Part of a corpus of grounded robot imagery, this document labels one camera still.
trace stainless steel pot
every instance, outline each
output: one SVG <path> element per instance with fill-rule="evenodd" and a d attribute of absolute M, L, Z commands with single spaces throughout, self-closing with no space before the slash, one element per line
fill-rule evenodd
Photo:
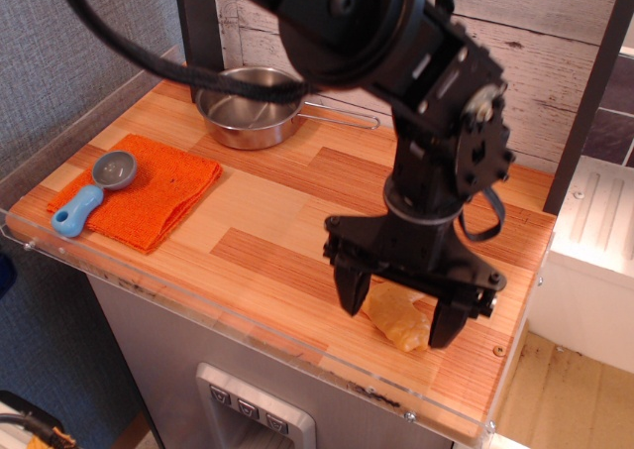
<path fill-rule="evenodd" d="M 295 80 L 286 72 L 272 67 L 238 67 L 227 69 L 221 74 L 260 85 L 278 85 Z M 371 125 L 300 114 L 299 111 L 304 104 L 368 119 Z M 373 130 L 380 125 L 380 121 L 372 115 L 302 100 L 280 105 L 202 89 L 196 94 L 196 106 L 205 118 L 205 124 L 211 136 L 222 145 L 240 150 L 265 149 L 283 142 L 299 128 L 300 121 L 297 120 L 297 117 L 334 122 L 368 130 Z"/>

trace blue handle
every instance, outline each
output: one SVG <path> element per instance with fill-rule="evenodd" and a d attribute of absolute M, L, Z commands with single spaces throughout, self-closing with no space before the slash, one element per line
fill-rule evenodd
<path fill-rule="evenodd" d="M 103 202 L 103 190 L 93 184 L 84 186 L 53 215 L 51 224 L 59 234 L 74 238 L 81 233 L 88 215 Z"/>

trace wooden tabletop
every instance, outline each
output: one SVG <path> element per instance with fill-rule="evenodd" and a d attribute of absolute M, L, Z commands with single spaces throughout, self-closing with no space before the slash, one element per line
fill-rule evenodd
<path fill-rule="evenodd" d="M 128 134 L 210 158 L 225 172 L 150 255 L 89 231 L 57 236 L 49 200 Z M 279 146 L 231 150 L 209 136 L 186 87 L 162 83 L 16 203 L 7 224 L 73 266 L 472 443 L 493 411 L 551 237 L 555 218 L 541 209 L 552 177 L 513 167 L 495 187 L 507 211 L 502 233 L 470 244 L 508 279 L 491 318 L 470 319 L 447 349 L 403 353 L 362 312 L 350 317 L 340 308 L 322 256 L 327 216 L 385 212 L 395 145 L 386 127 L 308 120 Z M 474 231 L 495 220 L 480 198 L 466 215 Z M 429 296 L 417 303 L 430 318 L 434 305 Z"/>

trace wooden floor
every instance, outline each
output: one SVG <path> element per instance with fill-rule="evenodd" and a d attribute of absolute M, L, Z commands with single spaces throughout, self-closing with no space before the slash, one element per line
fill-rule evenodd
<path fill-rule="evenodd" d="M 529 333 L 497 430 L 530 449 L 634 448 L 634 375 Z"/>

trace gray wall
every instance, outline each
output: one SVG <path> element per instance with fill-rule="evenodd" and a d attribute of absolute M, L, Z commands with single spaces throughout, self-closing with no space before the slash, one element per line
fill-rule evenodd
<path fill-rule="evenodd" d="M 175 0 L 89 1 L 147 49 L 180 44 Z M 0 178 L 137 72 L 63 0 L 0 0 Z M 110 447 L 141 406 L 87 279 L 6 239 L 0 251 L 18 270 L 0 300 L 0 389 L 52 413 L 82 447 Z"/>

